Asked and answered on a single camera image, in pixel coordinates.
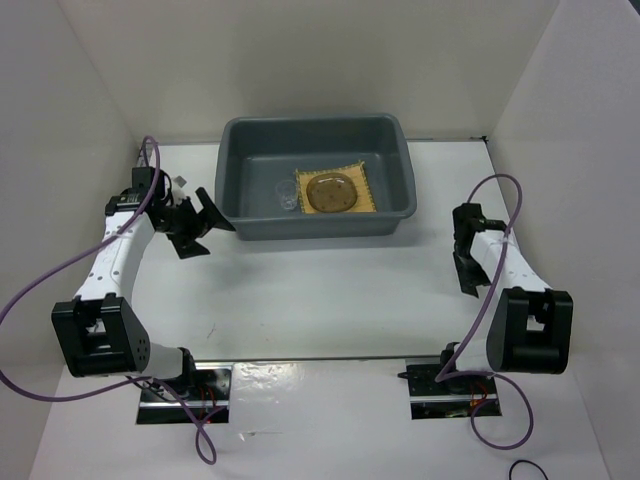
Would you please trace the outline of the clear plastic cup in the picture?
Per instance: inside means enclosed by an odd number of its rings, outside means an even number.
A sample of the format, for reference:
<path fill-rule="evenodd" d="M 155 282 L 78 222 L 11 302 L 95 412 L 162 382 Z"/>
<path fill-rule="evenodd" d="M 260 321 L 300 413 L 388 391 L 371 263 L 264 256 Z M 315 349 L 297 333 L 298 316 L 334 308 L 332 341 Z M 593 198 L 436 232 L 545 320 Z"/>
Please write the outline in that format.
<path fill-rule="evenodd" d="M 275 186 L 276 197 L 280 207 L 285 211 L 294 211 L 298 207 L 298 184 L 294 180 L 285 179 Z"/>

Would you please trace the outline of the yellow woven bamboo mat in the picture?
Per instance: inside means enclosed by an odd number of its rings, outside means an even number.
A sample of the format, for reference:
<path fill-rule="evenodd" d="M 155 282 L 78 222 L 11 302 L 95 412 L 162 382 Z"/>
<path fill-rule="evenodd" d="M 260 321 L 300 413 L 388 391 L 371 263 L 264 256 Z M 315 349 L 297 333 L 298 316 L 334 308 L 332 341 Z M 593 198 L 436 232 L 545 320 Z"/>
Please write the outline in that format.
<path fill-rule="evenodd" d="M 300 209 L 304 214 L 377 211 L 363 160 L 323 170 L 296 170 L 295 178 Z"/>

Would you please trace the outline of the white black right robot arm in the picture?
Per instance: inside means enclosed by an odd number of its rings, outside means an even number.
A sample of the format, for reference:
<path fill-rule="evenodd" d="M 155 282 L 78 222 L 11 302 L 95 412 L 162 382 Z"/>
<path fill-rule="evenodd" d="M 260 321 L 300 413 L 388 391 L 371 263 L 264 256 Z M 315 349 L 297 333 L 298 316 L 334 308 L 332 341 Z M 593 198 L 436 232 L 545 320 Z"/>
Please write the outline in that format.
<path fill-rule="evenodd" d="M 490 220 L 478 203 L 452 212 L 453 259 L 460 289 L 478 297 L 480 313 L 497 301 L 488 331 L 474 340 L 451 342 L 442 351 L 438 381 L 450 393 L 463 391 L 473 371 L 529 374 L 564 373 L 569 361 L 573 299 L 543 281 L 530 267 L 507 224 Z"/>

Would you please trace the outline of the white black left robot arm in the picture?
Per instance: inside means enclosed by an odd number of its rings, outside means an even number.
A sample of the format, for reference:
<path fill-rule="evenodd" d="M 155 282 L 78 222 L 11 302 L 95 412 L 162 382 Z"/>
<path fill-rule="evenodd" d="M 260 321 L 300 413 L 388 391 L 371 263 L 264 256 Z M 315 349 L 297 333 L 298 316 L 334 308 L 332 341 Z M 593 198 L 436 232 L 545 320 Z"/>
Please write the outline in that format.
<path fill-rule="evenodd" d="M 155 234 L 165 235 L 185 260 L 208 254 L 199 240 L 210 230 L 232 230 L 204 188 L 195 194 L 199 208 L 178 180 L 153 167 L 136 167 L 130 187 L 109 199 L 105 246 L 74 297 L 56 303 L 51 314 L 72 376 L 140 375 L 162 380 L 176 399 L 196 393 L 199 375 L 189 350 L 152 342 L 132 307 L 138 270 Z"/>

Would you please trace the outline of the grey plastic bin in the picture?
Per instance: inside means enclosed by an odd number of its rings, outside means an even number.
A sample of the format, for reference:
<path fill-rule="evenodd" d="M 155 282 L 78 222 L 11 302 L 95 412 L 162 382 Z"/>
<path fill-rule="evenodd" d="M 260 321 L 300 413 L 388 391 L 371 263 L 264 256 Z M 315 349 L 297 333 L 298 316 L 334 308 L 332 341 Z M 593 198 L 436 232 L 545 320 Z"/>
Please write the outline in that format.
<path fill-rule="evenodd" d="M 374 211 L 305 213 L 281 205 L 280 182 L 353 164 L 363 167 Z M 390 235 L 417 208 L 401 125 L 381 113 L 233 119 L 219 146 L 214 192 L 242 240 Z"/>

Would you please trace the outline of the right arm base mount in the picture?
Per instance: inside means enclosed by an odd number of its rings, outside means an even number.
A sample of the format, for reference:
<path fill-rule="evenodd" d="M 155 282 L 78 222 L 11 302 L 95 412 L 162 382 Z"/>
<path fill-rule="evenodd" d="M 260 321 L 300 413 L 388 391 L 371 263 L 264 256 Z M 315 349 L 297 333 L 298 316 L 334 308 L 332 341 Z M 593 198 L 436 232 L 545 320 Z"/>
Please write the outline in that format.
<path fill-rule="evenodd" d="M 502 415 L 493 379 L 466 376 L 436 382 L 440 370 L 438 357 L 425 357 L 406 360 L 397 374 L 407 382 L 413 420 L 469 418 L 477 406 L 479 417 Z"/>

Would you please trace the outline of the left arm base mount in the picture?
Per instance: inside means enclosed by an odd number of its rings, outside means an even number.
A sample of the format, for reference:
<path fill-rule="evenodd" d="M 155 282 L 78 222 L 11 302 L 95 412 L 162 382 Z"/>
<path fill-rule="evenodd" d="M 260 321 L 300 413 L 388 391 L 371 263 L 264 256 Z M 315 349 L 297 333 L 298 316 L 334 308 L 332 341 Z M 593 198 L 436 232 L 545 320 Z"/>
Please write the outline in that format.
<path fill-rule="evenodd" d="M 194 384 L 171 386 L 199 421 L 226 424 L 230 416 L 233 366 L 230 363 L 197 362 Z M 144 382 L 136 416 L 137 425 L 188 424 L 191 420 L 179 401 L 162 387 Z"/>

